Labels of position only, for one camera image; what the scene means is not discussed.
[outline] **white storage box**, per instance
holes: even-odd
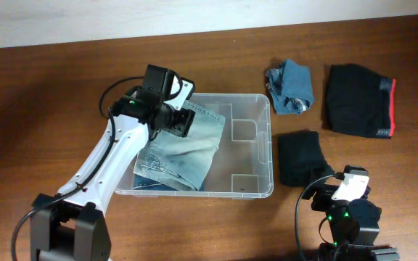
[[[133,161],[115,192],[133,196],[266,198],[274,190],[270,102],[262,94],[193,94],[191,102],[225,117],[203,191],[133,190]]]

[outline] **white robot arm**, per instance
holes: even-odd
[[[105,213],[115,187],[134,157],[160,131],[185,137],[194,112],[182,109],[194,91],[190,80],[174,71],[148,65],[142,86],[115,102],[109,123],[78,172],[56,196],[38,195],[31,210],[17,225],[30,219],[30,260],[108,260],[111,243]],[[62,225],[75,220],[75,229]]]

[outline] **garment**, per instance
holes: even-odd
[[[286,186],[307,186],[335,172],[327,164],[316,131],[281,135],[278,140],[280,181]]]
[[[268,70],[266,76],[269,77],[267,89],[278,115],[299,115],[314,103],[311,72],[306,66],[288,59],[278,69]]]
[[[359,65],[333,65],[327,85],[327,117],[333,131],[390,138],[395,129],[396,80]]]
[[[183,108],[195,112],[187,137],[161,131],[149,142],[136,158],[134,189],[201,189],[220,144],[225,117],[190,101]]]

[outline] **black fabric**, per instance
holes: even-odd
[[[327,117],[334,132],[390,138],[393,79],[359,65],[333,65],[327,85]]]
[[[307,186],[318,178],[335,173],[325,161],[316,131],[284,134],[279,137],[278,145],[280,181],[283,185]]]

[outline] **blue fabric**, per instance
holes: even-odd
[[[299,115],[314,103],[311,72],[306,66],[288,59],[278,69],[268,70],[266,76],[269,77],[267,89],[278,115]]]
[[[190,101],[183,108],[195,112],[187,137],[161,131],[149,142],[136,158],[134,189],[200,191],[202,188],[221,141],[225,117]]]

